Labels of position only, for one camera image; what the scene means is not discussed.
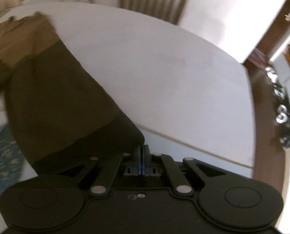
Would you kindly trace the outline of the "brown two-tone sweater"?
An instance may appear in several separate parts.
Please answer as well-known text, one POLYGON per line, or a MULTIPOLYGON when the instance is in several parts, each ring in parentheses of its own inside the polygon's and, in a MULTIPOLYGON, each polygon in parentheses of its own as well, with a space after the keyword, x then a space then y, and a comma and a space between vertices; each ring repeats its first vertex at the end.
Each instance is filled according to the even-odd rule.
POLYGON ((71 54, 44 14, 0 24, 0 94, 11 132, 39 175, 144 144, 141 131, 71 54))

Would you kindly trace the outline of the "patterned white blue table mat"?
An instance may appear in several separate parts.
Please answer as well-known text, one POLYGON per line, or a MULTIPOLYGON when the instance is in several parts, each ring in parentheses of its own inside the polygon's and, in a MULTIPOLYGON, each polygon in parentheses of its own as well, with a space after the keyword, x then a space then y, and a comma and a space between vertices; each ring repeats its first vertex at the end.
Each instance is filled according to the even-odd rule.
MULTIPOLYGON (((145 143, 149 145, 152 153, 170 155, 175 161, 181 161, 184 157, 193 157, 242 176, 252 177, 253 175, 253 170, 249 167, 219 159, 147 130, 141 130, 141 132, 145 136, 145 143)), ((8 125, 4 97, 0 97, 0 196, 10 185, 35 176, 36 172, 23 156, 12 136, 8 125)))

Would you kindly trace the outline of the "white sneakers pair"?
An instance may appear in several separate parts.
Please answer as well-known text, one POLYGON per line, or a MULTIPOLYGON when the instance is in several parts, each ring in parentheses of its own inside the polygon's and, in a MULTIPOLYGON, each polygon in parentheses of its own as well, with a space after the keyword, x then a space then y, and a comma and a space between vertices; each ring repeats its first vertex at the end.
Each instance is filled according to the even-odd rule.
POLYGON ((285 105, 283 104, 280 104, 277 109, 277 116, 276 116, 276 122, 278 124, 284 124, 288 121, 288 115, 287 115, 287 112, 288 112, 288 109, 285 105))

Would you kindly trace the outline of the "dark shoes pair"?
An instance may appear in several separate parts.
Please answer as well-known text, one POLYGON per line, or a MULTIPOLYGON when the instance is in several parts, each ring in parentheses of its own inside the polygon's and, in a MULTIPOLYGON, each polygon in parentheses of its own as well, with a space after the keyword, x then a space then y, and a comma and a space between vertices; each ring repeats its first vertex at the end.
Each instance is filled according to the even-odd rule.
POLYGON ((284 103, 287 98, 287 92, 284 85, 280 83, 273 84, 273 93, 281 103, 284 103))

